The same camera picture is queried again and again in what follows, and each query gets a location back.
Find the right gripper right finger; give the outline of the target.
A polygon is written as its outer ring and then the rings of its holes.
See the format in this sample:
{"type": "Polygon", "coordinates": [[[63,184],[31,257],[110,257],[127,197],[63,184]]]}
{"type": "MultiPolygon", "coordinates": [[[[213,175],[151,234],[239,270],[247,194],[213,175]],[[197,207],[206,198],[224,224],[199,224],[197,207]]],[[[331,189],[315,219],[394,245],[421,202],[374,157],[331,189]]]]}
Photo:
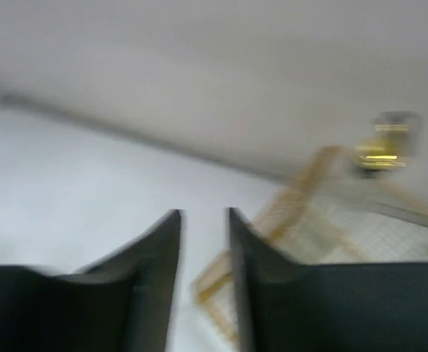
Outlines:
{"type": "Polygon", "coordinates": [[[428,263],[302,264],[228,226],[240,351],[428,351],[428,263]]]}

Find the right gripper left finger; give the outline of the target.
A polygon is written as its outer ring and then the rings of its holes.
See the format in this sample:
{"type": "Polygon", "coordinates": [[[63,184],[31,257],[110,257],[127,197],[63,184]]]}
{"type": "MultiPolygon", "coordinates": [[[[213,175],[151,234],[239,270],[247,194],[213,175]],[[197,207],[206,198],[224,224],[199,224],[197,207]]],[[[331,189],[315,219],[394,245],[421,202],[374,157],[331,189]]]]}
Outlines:
{"type": "Polygon", "coordinates": [[[74,274],[0,265],[0,351],[164,351],[181,212],[74,274]]]}

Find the glass oil bottle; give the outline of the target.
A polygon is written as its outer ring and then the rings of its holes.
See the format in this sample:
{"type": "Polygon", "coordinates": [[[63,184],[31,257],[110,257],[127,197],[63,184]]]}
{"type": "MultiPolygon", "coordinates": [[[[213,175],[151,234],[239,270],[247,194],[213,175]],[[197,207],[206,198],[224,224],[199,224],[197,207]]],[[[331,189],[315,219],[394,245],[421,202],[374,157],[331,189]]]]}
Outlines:
{"type": "Polygon", "coordinates": [[[347,207],[389,216],[422,212],[389,180],[416,158],[422,125],[423,117],[415,111],[383,111],[373,120],[372,135],[344,149],[336,189],[347,207]]]}

